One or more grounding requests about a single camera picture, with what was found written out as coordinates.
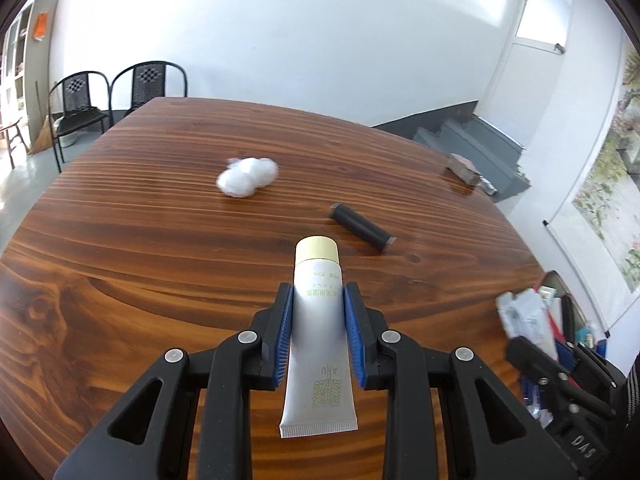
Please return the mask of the black case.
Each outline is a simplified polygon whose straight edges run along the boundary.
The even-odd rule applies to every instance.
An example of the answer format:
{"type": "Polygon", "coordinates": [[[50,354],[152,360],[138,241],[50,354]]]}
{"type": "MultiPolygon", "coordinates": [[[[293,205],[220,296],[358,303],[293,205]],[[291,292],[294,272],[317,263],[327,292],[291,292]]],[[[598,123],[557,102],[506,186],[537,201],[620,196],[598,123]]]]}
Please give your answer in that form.
{"type": "Polygon", "coordinates": [[[378,252],[385,252],[386,248],[396,240],[396,237],[392,234],[364,218],[362,214],[358,214],[357,211],[345,204],[336,203],[332,205],[329,217],[378,252]]]}

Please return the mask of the white plastic bag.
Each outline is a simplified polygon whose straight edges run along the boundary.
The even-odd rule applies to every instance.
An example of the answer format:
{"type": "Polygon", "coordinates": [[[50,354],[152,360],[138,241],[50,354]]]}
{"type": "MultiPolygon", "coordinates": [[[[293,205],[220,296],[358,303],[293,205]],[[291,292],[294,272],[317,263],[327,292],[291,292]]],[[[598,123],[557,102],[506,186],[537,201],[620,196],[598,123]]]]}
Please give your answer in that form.
{"type": "Polygon", "coordinates": [[[278,174],[279,166],[270,158],[232,158],[217,177],[216,185],[225,196],[245,198],[273,184],[278,174]]]}

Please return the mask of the blue white cream tube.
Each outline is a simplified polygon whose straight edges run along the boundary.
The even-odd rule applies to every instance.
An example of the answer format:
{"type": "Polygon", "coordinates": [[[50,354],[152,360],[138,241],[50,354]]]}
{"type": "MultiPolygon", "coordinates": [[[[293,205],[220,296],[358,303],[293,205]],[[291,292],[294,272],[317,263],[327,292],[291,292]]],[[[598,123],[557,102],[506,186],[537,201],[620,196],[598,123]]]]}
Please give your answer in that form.
{"type": "MultiPolygon", "coordinates": [[[[555,361],[558,359],[555,338],[549,321],[544,300],[532,288],[517,295],[504,292],[496,298],[496,306],[506,336],[511,339],[524,336],[542,352],[555,361]]],[[[518,378],[527,411],[534,419],[541,420],[549,415],[542,407],[540,392],[536,382],[523,373],[518,378]]]]}

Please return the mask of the red storage box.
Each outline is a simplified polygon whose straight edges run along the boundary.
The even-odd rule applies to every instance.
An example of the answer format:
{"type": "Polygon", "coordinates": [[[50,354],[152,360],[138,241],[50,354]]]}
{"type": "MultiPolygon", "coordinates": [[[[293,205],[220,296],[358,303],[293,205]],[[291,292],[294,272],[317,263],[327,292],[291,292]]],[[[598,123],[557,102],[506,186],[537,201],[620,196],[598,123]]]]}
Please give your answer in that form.
{"type": "Polygon", "coordinates": [[[534,291],[547,307],[552,333],[557,340],[562,340],[567,347],[583,344],[601,358],[606,357],[606,339],[599,337],[596,323],[582,312],[558,272],[542,274],[534,285],[534,291]]]}

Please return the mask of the hanging scroll painting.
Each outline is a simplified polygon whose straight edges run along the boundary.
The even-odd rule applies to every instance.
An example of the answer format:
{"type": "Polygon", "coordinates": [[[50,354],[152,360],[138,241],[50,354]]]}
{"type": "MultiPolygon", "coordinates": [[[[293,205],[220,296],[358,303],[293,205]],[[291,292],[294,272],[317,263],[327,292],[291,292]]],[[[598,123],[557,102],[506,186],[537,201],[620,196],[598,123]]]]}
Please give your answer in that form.
{"type": "Polygon", "coordinates": [[[639,52],[625,44],[608,132],[549,224],[608,332],[639,298],[639,52]]]}

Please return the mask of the foil tray on stairs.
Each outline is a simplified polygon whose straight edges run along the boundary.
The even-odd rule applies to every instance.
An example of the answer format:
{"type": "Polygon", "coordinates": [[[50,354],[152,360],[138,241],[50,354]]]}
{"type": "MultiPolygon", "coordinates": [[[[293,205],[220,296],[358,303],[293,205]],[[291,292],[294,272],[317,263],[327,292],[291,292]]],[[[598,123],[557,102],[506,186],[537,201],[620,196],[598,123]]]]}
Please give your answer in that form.
{"type": "Polygon", "coordinates": [[[497,193],[497,189],[494,185],[486,179],[480,180],[480,187],[489,196],[494,196],[497,193]]]}

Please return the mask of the card deck on table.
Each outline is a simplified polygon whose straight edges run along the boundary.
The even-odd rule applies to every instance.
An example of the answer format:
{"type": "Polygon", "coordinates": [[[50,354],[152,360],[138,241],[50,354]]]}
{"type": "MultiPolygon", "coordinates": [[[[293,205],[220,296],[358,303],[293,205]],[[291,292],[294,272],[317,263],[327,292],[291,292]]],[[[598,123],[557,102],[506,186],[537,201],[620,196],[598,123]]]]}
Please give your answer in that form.
{"type": "Polygon", "coordinates": [[[465,185],[477,186],[482,180],[482,175],[474,164],[459,154],[450,154],[447,160],[447,169],[450,170],[465,185]]]}

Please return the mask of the grey staircase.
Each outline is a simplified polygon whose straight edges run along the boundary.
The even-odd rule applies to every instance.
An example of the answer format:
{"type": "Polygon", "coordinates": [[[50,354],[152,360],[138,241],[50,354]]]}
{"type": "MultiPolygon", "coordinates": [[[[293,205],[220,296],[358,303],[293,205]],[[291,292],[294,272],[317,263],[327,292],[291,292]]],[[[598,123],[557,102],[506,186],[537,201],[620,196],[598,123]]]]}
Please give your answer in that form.
{"type": "Polygon", "coordinates": [[[469,159],[497,190],[497,203],[530,187],[521,170],[524,148],[474,113],[476,101],[435,108],[427,112],[383,122],[376,128],[402,136],[445,155],[469,159]]]}

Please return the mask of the straw broom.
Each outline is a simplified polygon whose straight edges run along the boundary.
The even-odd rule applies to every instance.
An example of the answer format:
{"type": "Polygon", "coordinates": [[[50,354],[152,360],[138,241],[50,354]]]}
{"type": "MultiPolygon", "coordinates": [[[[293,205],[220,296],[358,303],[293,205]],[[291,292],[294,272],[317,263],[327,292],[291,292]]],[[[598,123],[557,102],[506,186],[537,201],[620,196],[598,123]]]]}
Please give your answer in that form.
{"type": "Polygon", "coordinates": [[[49,114],[49,100],[46,99],[44,92],[40,89],[38,81],[34,82],[34,91],[29,104],[35,105],[36,110],[27,112],[28,128],[30,137],[29,155],[35,155],[49,148],[52,148],[51,140],[51,117],[49,114]]]}

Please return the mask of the black metal chair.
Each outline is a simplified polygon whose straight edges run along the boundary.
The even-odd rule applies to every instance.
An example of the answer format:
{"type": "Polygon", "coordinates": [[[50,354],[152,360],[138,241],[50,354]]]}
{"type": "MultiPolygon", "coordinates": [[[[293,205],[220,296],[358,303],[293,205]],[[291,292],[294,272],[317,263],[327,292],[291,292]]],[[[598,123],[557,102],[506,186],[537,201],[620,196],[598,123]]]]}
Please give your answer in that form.
{"type": "Polygon", "coordinates": [[[120,117],[115,119],[114,113],[118,112],[116,104],[122,100],[127,81],[130,81],[128,108],[124,110],[122,117],[127,117],[152,99],[167,96],[167,90],[171,91],[171,96],[188,96],[188,76],[180,65],[157,60],[131,65],[114,77],[108,89],[112,124],[120,121],[120,117]]]}
{"type": "Polygon", "coordinates": [[[105,121],[108,125],[113,125],[113,114],[111,104],[107,104],[107,110],[101,110],[94,106],[91,101],[90,77],[100,77],[106,89],[106,96],[111,97],[111,85],[104,73],[98,70],[82,70],[73,73],[58,81],[48,94],[48,121],[50,127],[50,137],[58,172],[62,172],[62,165],[65,157],[62,147],[62,139],[95,124],[99,124],[101,132],[106,131],[105,121]],[[56,120],[55,126],[53,118],[52,104],[55,93],[60,90],[62,96],[62,112],[56,120]]]}

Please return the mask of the wooden chair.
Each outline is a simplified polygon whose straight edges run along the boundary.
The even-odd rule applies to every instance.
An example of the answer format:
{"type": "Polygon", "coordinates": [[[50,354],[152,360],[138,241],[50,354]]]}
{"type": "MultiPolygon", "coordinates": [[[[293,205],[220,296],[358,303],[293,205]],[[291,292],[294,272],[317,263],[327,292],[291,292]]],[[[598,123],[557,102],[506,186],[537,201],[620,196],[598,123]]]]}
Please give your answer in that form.
{"type": "Polygon", "coordinates": [[[9,156],[11,169],[15,168],[13,152],[16,150],[17,145],[21,145],[25,153],[28,153],[28,146],[22,133],[22,122],[22,118],[16,118],[10,122],[4,122],[0,127],[1,140],[6,144],[6,152],[9,156]]]}

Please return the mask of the beige storage cabinet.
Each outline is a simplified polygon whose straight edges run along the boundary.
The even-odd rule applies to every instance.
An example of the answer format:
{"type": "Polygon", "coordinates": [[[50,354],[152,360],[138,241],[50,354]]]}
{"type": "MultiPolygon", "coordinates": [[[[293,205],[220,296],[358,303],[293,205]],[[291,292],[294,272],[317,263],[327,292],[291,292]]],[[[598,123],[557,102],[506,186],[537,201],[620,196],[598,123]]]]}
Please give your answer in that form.
{"type": "Polygon", "coordinates": [[[47,115],[50,45],[58,0],[34,0],[3,37],[1,123],[18,122],[26,145],[37,140],[47,115]]]}

